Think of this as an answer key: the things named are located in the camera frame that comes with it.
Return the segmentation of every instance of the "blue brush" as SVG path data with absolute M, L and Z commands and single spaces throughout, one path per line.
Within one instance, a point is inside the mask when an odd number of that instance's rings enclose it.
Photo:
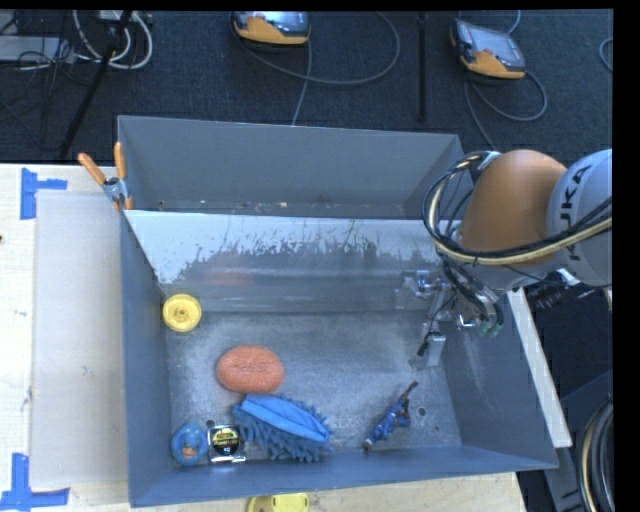
M 327 442 L 332 430 L 315 407 L 284 395 L 248 394 L 232 408 L 234 422 L 245 441 L 256 441 L 273 459 L 315 462 L 333 449 Z

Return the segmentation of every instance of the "orange handle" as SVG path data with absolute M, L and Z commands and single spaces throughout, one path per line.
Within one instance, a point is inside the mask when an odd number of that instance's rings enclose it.
M 91 177 L 98 185 L 102 186 L 105 184 L 107 178 L 88 154 L 78 153 L 78 162 L 80 162 L 82 166 L 89 172 Z
M 116 142 L 113 146 L 113 159 L 116 162 L 116 171 L 118 178 L 121 180 L 127 177 L 127 166 L 124 163 L 124 154 L 122 153 L 122 144 Z

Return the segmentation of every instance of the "electrical cord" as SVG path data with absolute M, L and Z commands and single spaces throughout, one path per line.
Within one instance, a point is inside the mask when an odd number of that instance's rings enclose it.
M 10 26 L 16 25 L 16 20 L 17 20 L 16 11 L 13 11 L 13 14 L 11 15 L 11 19 L 7 21 L 4 25 L 2 25 L 2 27 L 0 27 L 0 35 L 4 34 L 4 31 L 7 30 Z
M 307 76 L 311 76 L 311 41 L 307 41 Z M 302 107 L 302 101 L 304 100 L 304 95 L 307 92 L 307 87 L 309 86 L 309 80 L 304 81 L 304 85 L 302 86 L 302 91 L 300 92 L 300 98 L 298 98 L 298 104 L 296 105 L 296 111 L 293 114 L 293 120 L 291 121 L 291 126 L 295 126 L 298 120 L 298 114 L 300 114 L 300 108 Z
M 528 277 L 531 280 L 535 280 L 538 283 L 542 283 L 542 284 L 546 284 L 549 286 L 555 286 L 557 288 L 583 288 L 585 291 L 583 293 L 586 293 L 587 291 L 590 290 L 606 290 L 607 288 L 611 287 L 612 283 L 608 283 L 608 284 L 603 284 L 603 285 L 598 285 L 598 286 L 592 286 L 592 285 L 588 285 L 582 282 L 576 283 L 576 284 L 567 284 L 566 282 L 561 282 L 561 281 L 552 281 L 549 279 L 544 279 L 541 277 L 536 277 L 534 275 L 531 275 L 527 272 L 523 272 L 520 269 L 517 269 L 515 267 L 512 267 L 511 265 L 503 265 L 506 269 L 511 270 L 512 272 L 515 272 L 516 274 L 520 274 L 521 276 L 524 277 Z
M 613 37 L 609 37 L 600 43 L 600 46 L 598 47 L 598 55 L 600 56 L 600 60 L 602 61 L 604 66 L 613 73 L 613 66 L 609 64 L 609 61 L 607 61 L 604 56 L 604 47 L 609 43 L 613 43 Z
M 458 18 L 462 18 L 462 11 L 458 11 L 458 13 L 459 13 Z M 513 31 L 516 29 L 516 27 L 520 23 L 521 11 L 518 10 L 518 11 L 516 11 L 516 13 L 517 13 L 516 20 L 513 23 L 513 25 L 511 26 L 511 28 L 507 31 L 507 34 L 509 34 L 509 35 L 511 35 L 513 33 Z M 478 97 L 483 101 L 483 103 L 485 105 L 487 105 L 491 110 L 496 112 L 497 114 L 499 114 L 502 117 L 504 117 L 506 119 L 509 119 L 511 121 L 527 123 L 527 122 L 536 121 L 536 120 L 540 119 L 540 117 L 542 117 L 544 115 L 544 113 L 547 111 L 548 99 L 547 99 L 547 93 L 545 91 L 544 86 L 542 85 L 542 82 L 540 82 L 540 80 L 533 73 L 531 73 L 531 71 L 527 70 L 525 72 L 525 77 L 531 78 L 531 80 L 533 80 L 534 84 L 539 89 L 540 94 L 542 96 L 542 107 L 540 107 L 540 110 L 536 114 L 533 114 L 533 115 L 530 115 L 530 116 L 526 116 L 526 117 L 520 117 L 520 116 L 515 116 L 513 114 L 509 114 L 508 112 L 505 112 L 505 111 L 499 109 L 498 107 L 496 107 L 494 104 L 492 104 L 482 94 L 482 92 L 478 88 L 478 85 L 485 85 L 485 86 L 497 86 L 497 85 L 500 85 L 500 86 L 503 86 L 503 85 L 507 85 L 508 83 L 511 83 L 511 80 L 508 80 L 508 79 L 489 79 L 489 78 L 480 79 L 480 78 L 476 77 L 473 74 L 472 71 L 465 71 L 463 88 L 464 88 L 464 96 L 465 96 L 465 101 L 467 103 L 467 107 L 469 108 L 469 112 L 471 113 L 471 116 L 473 117 L 473 121 L 475 122 L 476 126 L 480 130 L 480 133 L 485 138 L 485 140 L 489 143 L 489 146 L 494 150 L 496 150 L 496 145 L 493 143 L 493 141 L 491 140 L 491 138 L 487 134 L 486 130 L 482 126 L 482 123 L 480 122 L 480 119 L 476 115 L 476 112 L 475 112 L 475 110 L 473 108 L 473 104 L 471 103 L 471 95 L 470 95 L 470 92 L 469 92 L 469 88 L 471 87 L 471 89 L 473 89 L 473 91 L 478 95 Z
M 490 320 L 491 314 L 487 306 L 480 300 L 480 297 L 473 292 L 473 289 L 476 290 L 477 293 L 484 295 L 485 287 L 478 282 L 473 276 L 469 275 L 465 270 L 457 265 L 451 258 L 447 258 L 446 256 L 440 255 L 443 263 L 443 271 L 445 277 L 451 282 L 457 292 L 461 293 L 471 304 L 473 304 L 478 311 L 480 311 L 480 319 Z M 455 268 L 456 272 L 461 276 L 465 277 L 467 281 L 470 283 L 470 286 L 463 285 L 458 277 L 453 273 L 451 268 Z M 493 309 L 495 311 L 495 323 L 496 325 L 502 325 L 504 323 L 504 314 L 502 312 L 502 308 L 494 303 Z
M 61 27 L 59 29 L 59 41 L 58 41 L 58 46 L 56 48 L 56 51 L 54 53 L 53 58 L 48 57 L 46 54 L 44 54 L 43 52 L 38 52 L 38 51 L 33 51 L 33 50 L 29 50 L 29 51 L 25 51 L 22 54 L 20 54 L 18 56 L 18 70 L 29 70 L 29 71 L 37 71 L 40 69 L 45 69 L 48 68 L 48 72 L 45 75 L 45 81 L 43 83 L 43 90 L 42 90 L 42 96 L 43 96 L 43 100 L 42 100 L 42 104 L 41 104 L 41 115 L 40 115 L 40 127 L 41 127 L 41 131 L 46 130 L 48 123 L 47 123 L 47 113 L 48 113 L 48 103 L 53 95 L 53 90 L 55 88 L 56 85 L 56 77 L 57 77 L 57 71 L 60 68 L 60 64 L 64 61 L 64 59 L 68 56 L 69 52 L 70 52 L 70 47 L 68 45 L 63 45 L 62 41 L 63 41 L 63 34 L 64 34 L 64 30 L 65 30 L 65 26 L 66 26 L 66 16 L 62 19 L 61 22 Z M 42 43 L 42 49 L 44 50 L 44 37 L 43 37 L 43 43 Z M 21 62 L 24 58 L 26 58 L 27 56 L 30 56 L 32 54 L 38 55 L 39 57 L 41 57 L 43 60 L 47 61 L 46 64 L 44 65 L 35 65 L 35 66 L 22 66 Z M 51 64 L 53 64 L 53 72 L 51 73 Z M 36 145 L 42 150 L 42 151 L 56 151 L 57 149 L 59 149 L 61 147 L 61 144 L 58 144 L 56 146 L 48 146 L 46 144 L 43 144 L 42 140 L 44 140 L 44 134 L 41 134 L 41 137 L 37 137 L 35 135 L 35 133 L 29 128 L 29 126 L 22 120 L 22 118 L 20 117 L 20 114 L 18 112 L 16 112 L 16 110 L 11 106 L 12 103 L 15 103 L 20 97 L 24 96 L 24 94 L 26 93 L 27 89 L 31 86 L 31 84 L 33 83 L 34 79 L 35 79 L 36 73 L 33 73 L 32 77 L 29 79 L 29 82 L 27 82 L 27 85 L 23 88 L 22 92 L 13 100 L 11 101 L 6 101 L 3 98 L 0 97 L 0 103 L 2 104 L 3 108 L 6 109 L 9 112 L 9 116 L 5 116 L 2 119 L 7 119 L 10 117 L 15 118 L 18 123 L 20 124 L 20 126 L 22 126 L 22 128 L 26 131 L 26 133 L 29 135 L 29 137 L 36 143 Z
M 589 418 L 577 443 L 578 485 L 588 512 L 615 512 L 609 465 L 608 435 L 613 428 L 613 400 L 609 398 Z
M 306 80 L 308 82 L 312 82 L 312 83 L 316 83 L 316 84 L 324 84 L 324 85 L 363 85 L 363 84 L 367 84 L 367 83 L 373 82 L 374 80 L 377 80 L 377 79 L 383 77 L 384 75 L 386 75 L 396 65 L 396 62 L 398 61 L 398 57 L 400 56 L 400 36 L 398 35 L 398 32 L 397 32 L 396 28 L 393 26 L 391 21 L 389 21 L 389 19 L 384 14 L 382 14 L 379 11 L 376 11 L 376 14 L 380 18 L 382 18 L 382 20 L 384 20 L 384 22 L 391 29 L 391 32 L 393 34 L 394 41 L 395 41 L 395 52 L 394 52 L 393 58 L 391 59 L 391 62 L 382 71 L 376 73 L 373 76 L 360 78 L 360 79 L 354 79 L 354 80 L 331 80 L 331 79 L 326 79 L 326 78 L 319 78 L 319 77 L 315 77 L 315 76 L 310 76 L 309 74 L 303 75 L 301 73 L 296 73 L 295 71 L 291 71 L 291 70 L 289 70 L 287 68 L 283 68 L 281 66 L 277 66 L 276 64 L 273 64 L 272 62 L 269 62 L 267 59 L 263 59 L 262 57 L 257 55 L 255 52 L 251 51 L 246 45 L 242 44 L 242 40 L 241 40 L 240 36 L 235 32 L 235 30 L 233 30 L 233 26 L 232 26 L 232 23 L 231 23 L 231 15 L 230 15 L 229 28 L 231 29 L 231 33 L 234 35 L 236 41 L 238 41 L 240 43 L 241 47 L 247 53 L 249 53 L 249 55 L 251 55 L 252 57 L 257 59 L 258 61 L 262 62 L 263 64 L 266 64 L 267 66 L 269 66 L 269 67 L 271 67 L 273 69 L 276 69 L 278 71 L 281 71 L 282 73 L 285 73 L 285 74 L 287 74 L 289 76 L 292 76 L 294 78 L 300 78 L 300 79 Z
M 424 195 L 421 206 L 423 223 L 431 235 L 436 249 L 454 260 L 473 263 L 474 265 L 483 264 L 489 266 L 526 263 L 532 259 L 550 255 L 559 249 L 576 244 L 611 228 L 611 213 L 596 217 L 597 214 L 611 204 L 612 198 L 609 197 L 570 228 L 551 237 L 498 251 L 471 251 L 465 249 L 455 243 L 450 237 L 443 235 L 437 227 L 436 221 L 436 205 L 439 202 L 443 185 L 456 173 L 468 170 L 468 166 L 460 167 L 461 165 L 462 164 L 459 163 L 454 164 L 454 166 L 452 166 L 454 168 L 450 169 L 448 173 L 445 173 L 433 183 Z
M 120 19 L 120 14 L 117 11 L 113 11 L 113 13 L 115 14 L 116 18 L 119 20 Z M 84 31 L 82 30 L 82 26 L 80 24 L 80 19 L 78 17 L 78 11 L 77 9 L 73 9 L 72 10 L 72 15 L 73 15 L 73 22 L 75 24 L 76 30 L 78 31 L 78 34 L 80 35 L 80 39 L 82 40 L 82 43 L 84 44 L 84 46 L 87 48 L 87 50 L 89 51 L 89 53 L 91 53 L 92 57 L 86 56 L 86 55 L 81 55 L 81 54 L 77 54 L 77 57 L 83 60 L 88 60 L 91 62 L 100 62 L 102 60 L 102 55 L 100 55 L 100 53 L 91 45 L 91 43 L 89 42 L 87 36 L 85 35 Z M 127 44 L 125 49 L 120 52 L 118 55 L 114 55 L 110 60 L 109 60 L 109 66 L 114 68 L 114 69 L 122 69 L 122 70 L 135 70 L 135 69 L 140 69 L 144 66 L 146 66 L 148 64 L 148 62 L 151 60 L 151 56 L 153 55 L 153 37 L 151 35 L 151 30 L 149 30 L 149 27 L 147 26 L 147 24 L 142 20 L 142 18 L 140 17 L 140 15 L 133 11 L 133 13 L 131 14 L 131 19 L 132 21 L 136 22 L 140 27 L 142 27 L 142 30 L 144 32 L 145 35 L 145 39 L 147 41 L 147 51 L 145 56 L 143 57 L 143 59 L 140 62 L 136 62 L 136 63 L 132 63 L 132 64 L 120 64 L 118 61 L 122 60 L 130 51 L 130 48 L 132 46 L 132 42 L 131 42 L 131 34 L 129 32 L 129 29 L 125 29 L 124 30 L 124 34 L 125 37 L 127 38 Z
M 20 59 L 21 59 L 21 58 L 22 58 L 22 55 L 20 55 L 20 56 L 18 57 L 18 62 L 20 61 Z M 10 106 L 10 105 L 12 105 L 12 104 L 16 103 L 20 98 L 22 98 L 23 96 L 25 96 L 25 94 L 27 93 L 27 90 L 28 90 L 28 89 L 32 86 L 32 84 L 34 83 L 35 78 L 36 78 L 36 73 L 33 73 L 33 74 L 31 75 L 31 77 L 29 78 L 29 81 L 27 82 L 27 84 L 22 88 L 22 91 L 21 91 L 21 92 L 20 92 L 20 93 L 15 97 L 15 98 L 13 98 L 13 99 L 11 99 L 11 100 L 9 100 L 9 101 L 6 101 L 6 100 L 3 100 L 3 99 L 0 97 L 0 102 L 2 102 L 2 104 L 3 104 L 4 108 L 7 108 L 7 105 L 9 105 L 9 106 Z M 10 117 L 14 117 L 14 115 L 13 115 L 13 114 L 10 114 L 10 115 L 8 115 L 8 116 L 0 117 L 0 121 L 4 121 L 5 119 L 9 119 Z
M 433 322 L 435 322 L 440 312 L 444 311 L 444 308 L 446 308 L 449 305 L 453 307 L 457 298 L 458 298 L 457 289 L 454 289 L 454 293 L 451 294 L 451 296 L 440 305 L 440 307 L 436 310 L 436 312 L 431 317 L 431 320 L 429 321 L 429 328 L 427 329 L 427 333 L 425 334 L 424 339 L 422 340 L 422 344 L 418 348 L 418 355 L 420 357 L 424 356 L 425 351 L 427 350 L 427 348 L 429 348 L 429 335 L 432 333 L 431 329 L 433 328 Z
M 67 56 L 71 53 L 71 47 L 70 46 L 65 46 L 65 49 L 67 50 L 67 53 L 64 54 L 63 56 L 57 58 L 57 59 L 49 57 L 46 53 L 42 53 L 42 52 L 35 51 L 35 50 L 27 50 L 27 51 L 21 53 L 18 56 L 16 69 L 18 71 L 37 71 L 39 69 L 47 69 L 49 66 L 51 66 L 53 64 L 62 64 L 63 61 L 67 58 Z M 27 57 L 28 55 L 31 55 L 31 54 L 38 55 L 41 58 L 41 60 L 45 61 L 46 63 L 44 63 L 44 64 L 36 64 L 36 65 L 29 65 L 29 66 L 22 65 L 21 61 L 25 57 Z M 70 79 L 74 80 L 75 82 L 77 82 L 77 83 L 79 83 L 81 85 L 88 85 L 89 84 L 88 80 L 86 80 L 86 79 L 84 79 L 82 77 L 79 77 L 77 75 L 74 75 L 71 72 L 71 69 L 73 69 L 73 67 L 75 66 L 75 63 L 71 64 L 70 66 L 71 66 L 70 69 L 67 69 L 66 67 L 63 67 L 63 66 L 58 66 L 58 70 L 61 73 L 63 73 L 64 75 L 66 75 L 67 77 L 69 77 Z

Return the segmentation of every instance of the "gray bin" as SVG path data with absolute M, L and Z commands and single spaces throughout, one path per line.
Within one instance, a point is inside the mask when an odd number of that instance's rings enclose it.
M 441 322 L 425 367 L 432 304 L 398 300 L 403 272 L 439 272 L 420 204 L 457 136 L 121 116 L 118 138 L 136 208 L 121 217 L 132 506 L 557 467 L 508 301 L 495 338 Z M 202 305 L 189 333 L 163 323 L 174 293 Z M 241 343 L 279 355 L 277 393 L 327 416 L 333 453 L 272 461 L 249 444 L 244 463 L 173 463 L 182 424 L 232 420 L 243 395 L 214 367 Z M 365 453 L 413 380 L 411 426 Z

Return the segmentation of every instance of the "metal rod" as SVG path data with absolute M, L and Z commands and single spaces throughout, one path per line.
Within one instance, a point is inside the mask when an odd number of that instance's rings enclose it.
M 104 76 L 107 68 L 109 67 L 109 61 L 113 57 L 114 52 L 118 48 L 118 43 L 120 41 L 120 37 L 124 34 L 124 30 L 127 28 L 129 21 L 131 20 L 131 15 L 133 11 L 122 11 L 122 15 L 120 16 L 120 21 L 118 23 L 118 29 L 116 34 L 112 34 L 111 40 L 109 41 L 109 45 L 107 46 L 107 50 L 102 56 L 102 60 L 100 61 L 100 67 L 96 72 L 93 80 L 91 81 L 91 85 L 87 91 L 87 94 L 82 99 L 82 103 L 78 107 L 76 114 L 69 125 L 69 129 L 67 130 L 66 135 L 62 139 L 62 149 L 60 150 L 60 160 L 64 160 L 67 157 L 67 153 L 69 152 L 69 148 L 73 140 L 80 129 L 80 125 L 84 119 L 84 116 L 89 110 L 89 106 L 91 105 L 91 101 L 93 101 L 93 97 L 98 90 L 98 86 L 102 81 L 102 77 Z

